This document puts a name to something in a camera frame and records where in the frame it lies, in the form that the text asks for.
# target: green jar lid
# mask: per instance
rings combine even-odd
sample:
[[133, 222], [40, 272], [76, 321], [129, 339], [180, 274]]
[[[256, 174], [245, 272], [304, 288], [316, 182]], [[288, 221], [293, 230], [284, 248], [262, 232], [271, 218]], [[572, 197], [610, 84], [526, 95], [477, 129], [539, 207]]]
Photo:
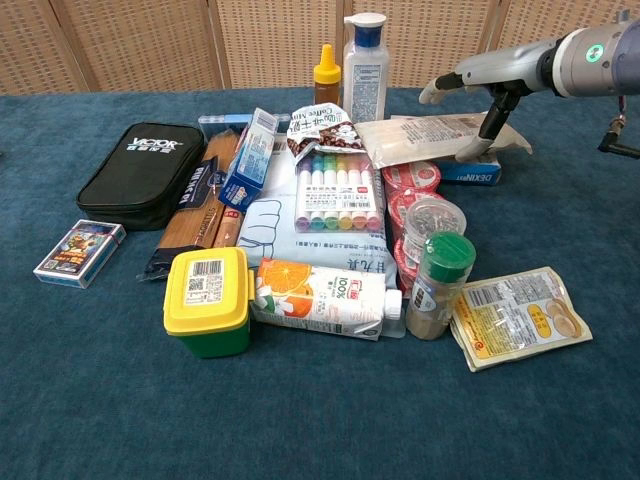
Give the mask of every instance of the green jar lid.
[[424, 242], [420, 271], [436, 282], [455, 283], [466, 277], [476, 260], [476, 249], [456, 232], [436, 232]]

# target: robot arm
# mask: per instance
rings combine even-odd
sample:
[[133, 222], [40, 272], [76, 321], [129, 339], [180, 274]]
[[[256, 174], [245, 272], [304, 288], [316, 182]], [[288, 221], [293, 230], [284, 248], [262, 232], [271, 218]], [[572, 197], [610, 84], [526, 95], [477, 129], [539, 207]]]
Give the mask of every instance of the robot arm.
[[640, 21], [579, 29], [558, 40], [469, 57], [453, 72], [429, 82], [419, 101], [438, 103], [450, 91], [479, 86], [487, 88], [494, 101], [478, 135], [456, 154], [458, 161], [486, 152], [520, 98], [531, 93], [546, 89], [562, 97], [640, 93]]

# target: bottle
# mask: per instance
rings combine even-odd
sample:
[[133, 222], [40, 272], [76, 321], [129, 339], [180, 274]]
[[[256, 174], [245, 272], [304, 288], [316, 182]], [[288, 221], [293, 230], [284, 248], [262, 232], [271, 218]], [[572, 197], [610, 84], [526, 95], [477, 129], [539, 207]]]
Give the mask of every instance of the bottle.
[[396, 327], [402, 294], [384, 273], [262, 259], [252, 304], [259, 322], [377, 340], [383, 321]]
[[340, 67], [336, 65], [333, 47], [329, 43], [322, 46], [320, 63], [313, 67], [313, 81], [315, 90], [313, 91], [313, 103], [334, 103], [340, 102]]
[[389, 52], [380, 41], [387, 17], [380, 13], [358, 13], [345, 17], [355, 32], [344, 47], [343, 109], [353, 123], [384, 118], [389, 76]]
[[444, 333], [475, 260], [476, 249], [459, 233], [436, 232], [427, 239], [407, 312], [411, 333], [423, 340]]

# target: yellow and green container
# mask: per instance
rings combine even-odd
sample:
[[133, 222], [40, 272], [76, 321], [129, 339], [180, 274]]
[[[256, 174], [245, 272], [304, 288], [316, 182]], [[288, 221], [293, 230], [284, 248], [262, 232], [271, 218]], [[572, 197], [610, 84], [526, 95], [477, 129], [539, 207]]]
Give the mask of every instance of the yellow and green container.
[[202, 358], [243, 352], [249, 345], [254, 275], [241, 248], [181, 253], [171, 265], [164, 328]]

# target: black zippered case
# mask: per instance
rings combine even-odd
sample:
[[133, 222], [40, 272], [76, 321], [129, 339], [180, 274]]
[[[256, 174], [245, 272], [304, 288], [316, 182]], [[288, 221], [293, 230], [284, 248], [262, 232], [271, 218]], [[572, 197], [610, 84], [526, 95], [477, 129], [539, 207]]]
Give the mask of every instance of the black zippered case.
[[91, 220], [127, 230], [164, 227], [204, 153], [200, 130], [137, 123], [122, 135], [76, 203]]

